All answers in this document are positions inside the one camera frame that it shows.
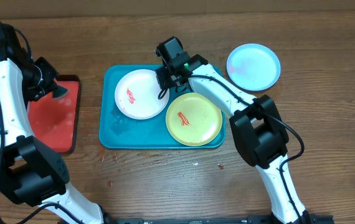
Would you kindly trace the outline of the white plate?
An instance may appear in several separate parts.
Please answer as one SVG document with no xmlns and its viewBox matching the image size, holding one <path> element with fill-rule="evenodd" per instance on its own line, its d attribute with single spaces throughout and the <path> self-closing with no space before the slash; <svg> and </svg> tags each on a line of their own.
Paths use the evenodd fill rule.
<svg viewBox="0 0 355 224">
<path fill-rule="evenodd" d="M 115 103 L 127 117 L 150 119 L 162 112 L 169 101 L 169 90 L 161 91 L 153 70 L 127 73 L 115 88 Z"/>
</svg>

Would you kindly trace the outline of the light blue plate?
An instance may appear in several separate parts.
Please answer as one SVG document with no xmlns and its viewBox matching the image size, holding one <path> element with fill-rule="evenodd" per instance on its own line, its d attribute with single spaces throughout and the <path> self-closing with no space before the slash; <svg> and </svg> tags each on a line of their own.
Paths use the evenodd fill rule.
<svg viewBox="0 0 355 224">
<path fill-rule="evenodd" d="M 265 91 L 278 81 L 281 64 L 277 55 L 260 44 L 243 44 L 231 51 L 226 70 L 230 79 L 247 91 Z"/>
</svg>

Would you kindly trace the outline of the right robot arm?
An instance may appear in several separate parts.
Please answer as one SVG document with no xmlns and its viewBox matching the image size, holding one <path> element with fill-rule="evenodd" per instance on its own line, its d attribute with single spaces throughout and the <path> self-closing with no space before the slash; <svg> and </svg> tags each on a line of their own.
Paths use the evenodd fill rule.
<svg viewBox="0 0 355 224">
<path fill-rule="evenodd" d="M 285 124 L 275 102 L 267 95 L 257 98 L 239 90 L 219 75 L 202 56 L 190 56 L 172 36 L 155 51 L 163 65 L 156 70 L 162 98 L 167 89 L 185 86 L 211 101 L 229 117 L 234 144 L 242 159 L 255 167 L 268 192 L 273 223 L 311 223 L 300 201 L 288 162 L 289 134 L 299 135 Z"/>
</svg>

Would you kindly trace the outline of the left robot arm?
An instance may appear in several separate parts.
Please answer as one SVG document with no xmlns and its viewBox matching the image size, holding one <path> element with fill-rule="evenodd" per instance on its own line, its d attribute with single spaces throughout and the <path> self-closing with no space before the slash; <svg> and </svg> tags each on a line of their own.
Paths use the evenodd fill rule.
<svg viewBox="0 0 355 224">
<path fill-rule="evenodd" d="M 65 223 L 111 223 L 104 209 L 86 199 L 71 183 L 62 157 L 34 136 L 27 104 L 67 89 L 44 58 L 34 60 L 22 47 L 23 34 L 0 22 L 0 194 L 36 212 L 50 210 Z"/>
</svg>

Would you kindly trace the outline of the dark red sponge tray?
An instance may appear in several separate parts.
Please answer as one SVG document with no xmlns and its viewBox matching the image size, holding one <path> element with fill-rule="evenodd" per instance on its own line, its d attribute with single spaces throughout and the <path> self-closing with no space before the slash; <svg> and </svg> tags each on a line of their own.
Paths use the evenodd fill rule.
<svg viewBox="0 0 355 224">
<path fill-rule="evenodd" d="M 75 149 L 82 85 L 77 75 L 61 75 L 56 84 L 67 89 L 60 98 L 51 94 L 27 104 L 31 128 L 38 140 L 59 154 Z"/>
</svg>

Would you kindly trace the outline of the teal plastic tray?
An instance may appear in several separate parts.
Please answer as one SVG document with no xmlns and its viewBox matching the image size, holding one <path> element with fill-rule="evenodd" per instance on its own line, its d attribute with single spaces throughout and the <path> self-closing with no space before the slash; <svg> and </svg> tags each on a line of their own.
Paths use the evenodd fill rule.
<svg viewBox="0 0 355 224">
<path fill-rule="evenodd" d="M 99 140 L 109 149 L 215 149 L 225 140 L 225 124 L 218 135 L 203 146 L 185 146 L 167 130 L 167 109 L 150 119 L 138 120 L 124 115 L 115 102 L 118 82 L 127 73 L 138 69 L 155 71 L 160 65 L 115 65 L 104 77 Z"/>
</svg>

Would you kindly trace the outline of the yellow green plate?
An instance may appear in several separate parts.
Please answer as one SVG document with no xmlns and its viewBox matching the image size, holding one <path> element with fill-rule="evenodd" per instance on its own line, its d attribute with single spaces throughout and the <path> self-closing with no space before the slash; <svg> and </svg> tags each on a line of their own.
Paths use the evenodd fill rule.
<svg viewBox="0 0 355 224">
<path fill-rule="evenodd" d="M 198 93 L 177 97 L 166 112 L 166 127 L 170 135 L 185 146 L 210 143 L 219 134 L 222 124 L 221 110 Z"/>
</svg>

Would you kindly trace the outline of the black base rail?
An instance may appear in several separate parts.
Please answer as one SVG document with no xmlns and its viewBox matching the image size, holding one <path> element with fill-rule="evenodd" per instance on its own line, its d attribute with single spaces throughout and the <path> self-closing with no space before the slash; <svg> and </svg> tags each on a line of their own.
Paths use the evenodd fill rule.
<svg viewBox="0 0 355 224">
<path fill-rule="evenodd" d="M 251 215 L 247 218 L 210 218 L 210 219 L 163 219 L 163 220 L 144 220 L 142 218 L 120 218 L 114 219 L 111 223 L 115 224 L 270 224 L 280 223 L 272 215 Z M 306 220 L 310 224 L 334 224 L 331 215 L 313 215 Z"/>
</svg>

